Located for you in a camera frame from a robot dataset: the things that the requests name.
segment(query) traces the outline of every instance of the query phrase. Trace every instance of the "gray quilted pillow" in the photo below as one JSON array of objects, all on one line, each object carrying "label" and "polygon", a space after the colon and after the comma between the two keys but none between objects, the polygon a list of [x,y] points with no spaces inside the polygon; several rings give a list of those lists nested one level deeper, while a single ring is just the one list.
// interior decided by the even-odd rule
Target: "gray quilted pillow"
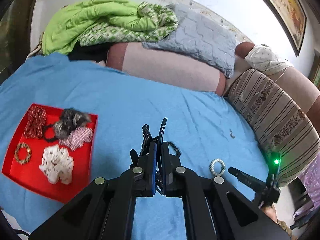
[{"label": "gray quilted pillow", "polygon": [[158,42],[143,42],[146,49],[178,52],[218,68],[233,76],[236,38],[232,32],[185,5],[168,5],[179,18],[176,31]]}]

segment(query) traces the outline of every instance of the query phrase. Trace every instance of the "red box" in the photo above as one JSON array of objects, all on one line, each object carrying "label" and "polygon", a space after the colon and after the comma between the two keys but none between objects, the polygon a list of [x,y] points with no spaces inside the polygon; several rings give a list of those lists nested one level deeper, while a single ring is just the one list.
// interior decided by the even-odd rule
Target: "red box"
[{"label": "red box", "polygon": [[[55,123],[59,120],[63,109],[55,108],[51,106],[42,106],[38,104],[32,104],[29,109],[33,106],[44,107],[47,113],[46,125]],[[84,143],[81,148],[71,151],[66,146],[69,152],[69,156],[73,157],[74,166],[72,171],[72,182],[69,185],[65,185],[58,181],[57,184],[51,184],[47,177],[39,169],[39,165],[42,164],[42,155],[44,148],[59,144],[58,141],[48,143],[44,139],[26,139],[23,136],[23,130],[28,122],[28,114],[25,113],[21,122],[19,123],[11,142],[6,152],[2,173],[9,179],[18,183],[20,186],[33,191],[37,194],[51,198],[63,203],[67,203],[76,194],[78,194],[83,188],[89,184],[90,180],[90,169],[91,169],[91,158],[93,151],[93,141],[95,130],[97,127],[98,116],[90,114],[91,123],[87,124],[87,127],[92,128],[93,137],[91,143]],[[52,128],[49,128],[46,132],[46,137],[51,138],[54,136]],[[18,143],[25,142],[31,148],[31,159],[28,163],[21,165],[16,162],[14,158],[14,151]],[[19,151],[20,159],[24,159],[27,155],[26,149]]]}]

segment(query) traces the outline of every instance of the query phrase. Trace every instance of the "purple fabric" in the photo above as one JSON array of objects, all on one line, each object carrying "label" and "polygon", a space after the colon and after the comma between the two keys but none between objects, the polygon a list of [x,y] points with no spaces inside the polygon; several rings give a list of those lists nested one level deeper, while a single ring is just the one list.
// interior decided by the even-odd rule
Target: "purple fabric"
[{"label": "purple fabric", "polygon": [[[311,198],[314,206],[309,208],[309,211],[316,209],[320,206],[320,155],[318,154],[310,166],[299,176],[299,179],[306,188],[308,195]],[[295,212],[295,216],[298,216],[305,211],[305,208],[301,207]]]}]

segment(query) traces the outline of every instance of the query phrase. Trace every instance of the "green blanket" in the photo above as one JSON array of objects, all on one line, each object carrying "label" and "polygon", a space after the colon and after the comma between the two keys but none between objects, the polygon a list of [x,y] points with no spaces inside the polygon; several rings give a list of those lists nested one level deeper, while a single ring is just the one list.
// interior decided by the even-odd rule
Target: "green blanket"
[{"label": "green blanket", "polygon": [[157,41],[177,26],[176,15],[167,7],[129,0],[89,0],[68,5],[52,17],[44,31],[42,50],[44,55],[68,54],[81,34],[81,45]]}]

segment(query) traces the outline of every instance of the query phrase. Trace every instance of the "blue bed sheet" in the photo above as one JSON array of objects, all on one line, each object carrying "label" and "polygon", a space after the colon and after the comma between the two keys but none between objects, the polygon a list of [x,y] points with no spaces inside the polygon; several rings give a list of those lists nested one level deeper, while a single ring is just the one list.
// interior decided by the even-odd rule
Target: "blue bed sheet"
[{"label": "blue bed sheet", "polygon": [[[262,180],[268,173],[252,129],[224,98],[128,76],[88,61],[70,62],[59,53],[28,59],[1,85],[1,164],[31,103],[74,107],[99,115],[92,179],[111,179],[127,170],[130,150],[141,149],[141,127],[148,124],[155,136],[164,117],[168,118],[164,140],[180,148],[182,165],[199,176],[212,178],[208,167],[216,158],[224,160],[227,168],[233,166]],[[224,177],[247,198],[254,197],[235,177],[227,172]],[[0,185],[0,206],[24,230],[32,232],[62,206],[2,174]],[[150,238],[186,239],[181,199],[159,193],[137,199],[132,239]]]}]

